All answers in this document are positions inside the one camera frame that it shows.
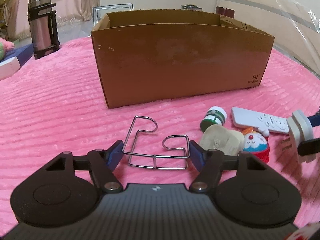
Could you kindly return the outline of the white square night light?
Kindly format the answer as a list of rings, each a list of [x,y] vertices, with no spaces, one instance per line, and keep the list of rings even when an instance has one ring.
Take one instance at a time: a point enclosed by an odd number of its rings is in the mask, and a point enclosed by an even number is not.
[[[281,143],[284,147],[281,149],[283,152],[288,149],[294,149],[297,156],[298,163],[303,162],[310,163],[316,159],[316,154],[307,154],[302,156],[298,153],[298,146],[302,142],[314,139],[313,129],[311,121],[308,117],[299,109],[292,113],[287,119],[287,125],[289,127],[289,138],[283,140]]]

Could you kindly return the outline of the metal wire hook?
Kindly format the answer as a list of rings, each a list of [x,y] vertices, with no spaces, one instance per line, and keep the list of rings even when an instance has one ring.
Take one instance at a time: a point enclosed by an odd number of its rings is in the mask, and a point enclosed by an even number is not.
[[[123,153],[127,165],[150,170],[186,170],[189,137],[165,131],[148,116],[135,115],[125,122]]]

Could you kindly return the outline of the beige tape roll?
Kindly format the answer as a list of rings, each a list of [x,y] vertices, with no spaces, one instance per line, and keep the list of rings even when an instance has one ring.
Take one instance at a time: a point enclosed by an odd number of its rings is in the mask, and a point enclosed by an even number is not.
[[[244,149],[245,137],[241,132],[212,125],[203,133],[199,145],[204,150],[215,149],[225,155],[238,155]]]

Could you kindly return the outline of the white remote control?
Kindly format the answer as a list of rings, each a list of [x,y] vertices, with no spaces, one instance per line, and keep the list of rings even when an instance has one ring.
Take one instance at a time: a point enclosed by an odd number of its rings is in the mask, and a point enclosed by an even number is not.
[[[253,127],[255,131],[268,129],[269,132],[281,134],[289,132],[286,118],[239,107],[232,107],[231,116],[234,126],[238,128]]]

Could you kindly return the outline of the green white small bottle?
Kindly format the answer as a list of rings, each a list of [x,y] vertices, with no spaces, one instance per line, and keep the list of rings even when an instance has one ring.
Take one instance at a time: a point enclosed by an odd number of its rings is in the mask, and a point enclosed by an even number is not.
[[[219,106],[210,107],[200,122],[200,130],[205,132],[206,129],[212,125],[224,125],[226,119],[227,113],[223,108]]]

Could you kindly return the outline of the red Doraemon figurine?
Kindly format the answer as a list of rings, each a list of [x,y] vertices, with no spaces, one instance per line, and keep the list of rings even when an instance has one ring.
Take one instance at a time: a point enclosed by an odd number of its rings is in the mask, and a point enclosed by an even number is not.
[[[242,131],[242,134],[245,139],[243,151],[254,154],[260,160],[268,163],[270,153],[270,145],[268,143],[269,130],[259,128],[255,131],[253,127],[248,127]]]

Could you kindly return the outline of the pink fleece blanket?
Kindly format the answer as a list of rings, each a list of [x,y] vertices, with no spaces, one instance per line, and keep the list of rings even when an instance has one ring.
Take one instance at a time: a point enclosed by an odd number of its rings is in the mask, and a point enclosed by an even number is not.
[[[319,109],[319,79],[274,50],[258,87],[108,109],[90,37],[30,59],[1,81],[1,234],[17,223],[10,207],[13,189],[59,153],[108,148],[124,139],[125,122],[135,115],[197,141],[200,121],[212,106],[283,117],[300,109],[313,115]]]

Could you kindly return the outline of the clear plastic sheet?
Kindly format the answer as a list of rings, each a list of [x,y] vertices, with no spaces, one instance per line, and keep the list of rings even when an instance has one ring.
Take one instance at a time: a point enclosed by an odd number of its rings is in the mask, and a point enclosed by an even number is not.
[[[217,0],[234,18],[275,37],[276,48],[319,75],[319,17],[293,0]]]

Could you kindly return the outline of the brown cardboard box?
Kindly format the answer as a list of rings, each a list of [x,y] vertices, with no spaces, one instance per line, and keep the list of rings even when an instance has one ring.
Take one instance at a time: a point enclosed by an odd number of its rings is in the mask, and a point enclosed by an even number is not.
[[[111,12],[91,37],[109,108],[256,87],[274,43],[225,15],[178,9]]]

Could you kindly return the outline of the white flat box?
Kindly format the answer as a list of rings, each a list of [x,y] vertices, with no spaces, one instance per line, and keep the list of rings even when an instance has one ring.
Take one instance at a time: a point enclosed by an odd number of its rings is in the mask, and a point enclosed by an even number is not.
[[[0,80],[13,76],[32,57],[33,45],[28,44],[8,52],[1,61]]]

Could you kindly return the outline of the maroon thermos cup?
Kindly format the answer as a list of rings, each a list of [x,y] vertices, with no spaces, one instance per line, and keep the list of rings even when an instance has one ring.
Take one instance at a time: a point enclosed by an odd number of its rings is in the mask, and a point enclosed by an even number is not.
[[[216,7],[216,14],[224,15],[230,18],[234,18],[235,11],[233,9],[225,8],[225,7]]]

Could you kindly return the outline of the steel thermos flask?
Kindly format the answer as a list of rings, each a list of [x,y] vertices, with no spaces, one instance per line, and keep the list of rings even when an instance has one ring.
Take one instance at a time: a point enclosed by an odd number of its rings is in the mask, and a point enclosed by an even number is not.
[[[60,49],[57,32],[56,4],[51,0],[29,0],[28,21],[34,57],[40,59]]]

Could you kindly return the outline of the framed picture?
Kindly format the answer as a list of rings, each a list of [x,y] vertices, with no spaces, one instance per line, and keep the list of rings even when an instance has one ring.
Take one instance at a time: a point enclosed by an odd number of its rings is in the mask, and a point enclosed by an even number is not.
[[[92,9],[93,26],[95,27],[105,14],[108,14],[110,12],[132,11],[133,9],[134,9],[133,3],[112,4],[112,5],[103,5],[99,7],[93,7]]]

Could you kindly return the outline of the green pink plush toy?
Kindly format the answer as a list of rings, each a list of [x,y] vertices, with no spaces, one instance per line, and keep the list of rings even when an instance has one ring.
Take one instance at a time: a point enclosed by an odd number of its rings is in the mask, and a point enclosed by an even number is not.
[[[0,38],[0,61],[2,61],[6,54],[12,51],[14,48],[15,45],[13,42]]]

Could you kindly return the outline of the dark glass jar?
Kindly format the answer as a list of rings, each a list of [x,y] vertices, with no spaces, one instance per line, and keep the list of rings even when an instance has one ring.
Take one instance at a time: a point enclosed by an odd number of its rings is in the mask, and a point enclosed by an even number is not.
[[[198,7],[197,5],[193,4],[185,4],[181,5],[182,10],[193,10],[193,11],[202,11],[203,9],[201,7]]]

